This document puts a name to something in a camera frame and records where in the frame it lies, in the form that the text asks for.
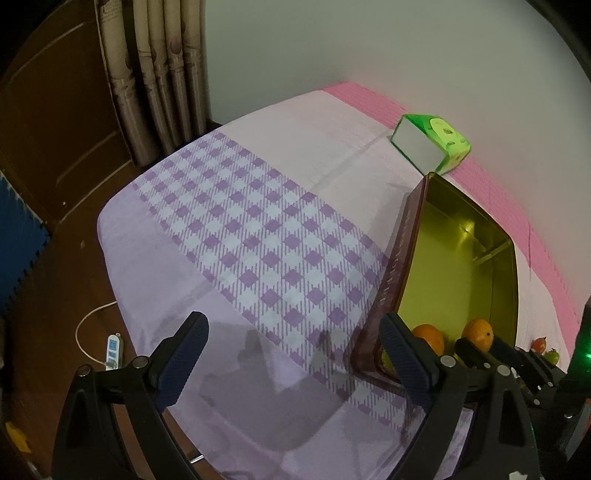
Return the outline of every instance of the door panel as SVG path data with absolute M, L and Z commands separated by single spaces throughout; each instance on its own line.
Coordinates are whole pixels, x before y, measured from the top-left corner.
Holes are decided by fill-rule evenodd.
M 0 167 L 55 225 L 131 155 L 103 66 L 93 2 L 58 7 L 0 80 Z

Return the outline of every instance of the green tissue box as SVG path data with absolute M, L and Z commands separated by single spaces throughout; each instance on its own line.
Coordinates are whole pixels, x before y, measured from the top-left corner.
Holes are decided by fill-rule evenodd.
M 402 116 L 390 141 L 423 175 L 453 170 L 472 149 L 443 118 L 414 113 Z

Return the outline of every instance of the orange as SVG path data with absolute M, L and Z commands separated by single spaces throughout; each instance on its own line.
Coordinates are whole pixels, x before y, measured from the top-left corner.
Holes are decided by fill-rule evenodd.
M 428 323 L 419 325 L 413 328 L 413 335 L 424 339 L 437 355 L 443 355 L 445 348 L 443 334 L 433 325 L 429 325 Z
M 469 321 L 462 332 L 462 338 L 467 338 L 483 352 L 491 349 L 494 337 L 491 324 L 485 319 Z

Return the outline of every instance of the cherry tomato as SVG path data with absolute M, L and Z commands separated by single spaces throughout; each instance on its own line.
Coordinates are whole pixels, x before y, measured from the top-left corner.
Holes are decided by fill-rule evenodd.
M 546 337 L 536 338 L 531 342 L 531 347 L 538 353 L 544 353 L 546 350 Z

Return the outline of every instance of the blue gripper pad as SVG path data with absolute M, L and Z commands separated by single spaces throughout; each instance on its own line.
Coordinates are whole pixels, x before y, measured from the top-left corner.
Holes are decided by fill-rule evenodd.
M 154 404 L 160 413 L 177 402 L 208 338 L 207 317 L 193 312 L 177 333 L 162 340 L 152 353 L 148 376 L 157 390 Z
M 434 383 L 437 382 L 438 376 L 435 374 L 435 378 L 433 378 L 433 369 L 431 368 L 432 371 L 430 372 L 428 369 L 430 365 L 425 365 L 418 356 L 426 353 L 429 357 L 430 354 L 428 352 L 417 352 L 415 348 L 418 347 L 419 350 L 423 350 L 420 341 L 424 342 L 429 350 L 430 347 L 424 340 L 415 338 L 398 314 L 394 312 L 389 313 L 380 320 L 379 340 L 392 361 L 402 386 L 406 389 L 411 401 L 428 413 L 431 406 L 433 406 L 430 391 Z

